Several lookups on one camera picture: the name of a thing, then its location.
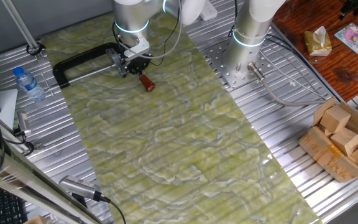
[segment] bottle cap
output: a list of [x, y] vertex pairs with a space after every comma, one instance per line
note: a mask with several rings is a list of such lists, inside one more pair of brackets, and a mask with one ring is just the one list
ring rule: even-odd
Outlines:
[[22, 67], [17, 67], [13, 70], [13, 74], [17, 77], [21, 77], [24, 74], [24, 70]]

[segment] robotic arm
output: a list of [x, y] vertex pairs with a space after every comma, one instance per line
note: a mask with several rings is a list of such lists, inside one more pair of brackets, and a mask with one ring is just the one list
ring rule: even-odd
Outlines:
[[246, 0], [236, 19], [232, 39], [223, 53], [230, 73], [249, 74], [248, 65], [259, 62], [259, 50], [273, 16], [285, 0]]
[[176, 18], [180, 3], [180, 23], [189, 25], [201, 14], [205, 0], [114, 0], [118, 37], [130, 47], [124, 52], [128, 60], [150, 50], [147, 41], [149, 19], [160, 11]]

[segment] metal table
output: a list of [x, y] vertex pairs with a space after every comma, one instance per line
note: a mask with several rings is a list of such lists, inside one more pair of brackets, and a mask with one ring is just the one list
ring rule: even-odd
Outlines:
[[[234, 1], [212, 0], [218, 10], [218, 17], [212, 21], [198, 21], [185, 27], [188, 35], [205, 56], [217, 77], [232, 95], [235, 102], [252, 123], [266, 145], [290, 176], [293, 183], [305, 197], [311, 208], [323, 222], [339, 215], [358, 202], [358, 178], [348, 183], [336, 182], [301, 147], [299, 138], [307, 132], [313, 122], [313, 113], [318, 105], [292, 108], [272, 101], [257, 80], [250, 79], [237, 88], [231, 88], [223, 78], [219, 65], [214, 63], [211, 49], [222, 46], [227, 41], [227, 33], [234, 23]], [[274, 26], [276, 35], [281, 35]], [[294, 55], [282, 51], [278, 45], [262, 49], [272, 62], [266, 79], [273, 91], [288, 101], [308, 101], [318, 98], [299, 83], [325, 98], [335, 95], [316, 71], [308, 70]], [[35, 75], [45, 89], [56, 84], [47, 57], [37, 61], [26, 53], [25, 47], [0, 55], [0, 90], [17, 88], [12, 69], [22, 66]], [[292, 79], [278, 72], [280, 68]], [[88, 159], [78, 131], [60, 90], [47, 93], [45, 101], [34, 103], [19, 91], [16, 110], [26, 111], [32, 128], [28, 141], [44, 144], [43, 151], [35, 151], [28, 158], [54, 181], [66, 175], [73, 175], [97, 183], [95, 173]], [[103, 221], [112, 220], [106, 204], [87, 201], [92, 212]], [[29, 218], [47, 213], [30, 203], [26, 204]]]

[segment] white paper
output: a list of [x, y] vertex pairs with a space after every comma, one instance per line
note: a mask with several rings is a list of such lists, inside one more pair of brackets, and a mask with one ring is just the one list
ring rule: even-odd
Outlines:
[[317, 29], [313, 34], [313, 39], [317, 43], [321, 44], [321, 47], [324, 47], [324, 43], [326, 41], [326, 29], [322, 26], [319, 29]]
[[13, 129], [17, 90], [0, 91], [0, 120]]

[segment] metal fitting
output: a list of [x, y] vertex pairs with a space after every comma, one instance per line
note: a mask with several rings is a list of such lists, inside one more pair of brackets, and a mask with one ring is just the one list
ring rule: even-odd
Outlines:
[[259, 81], [262, 81], [265, 79], [265, 76], [264, 74], [262, 74], [262, 72], [260, 72], [258, 70], [258, 68], [256, 67], [255, 63], [254, 62], [251, 62], [250, 64], [248, 64], [248, 70], [250, 72], [253, 72], [255, 73], [255, 76], [259, 79]]

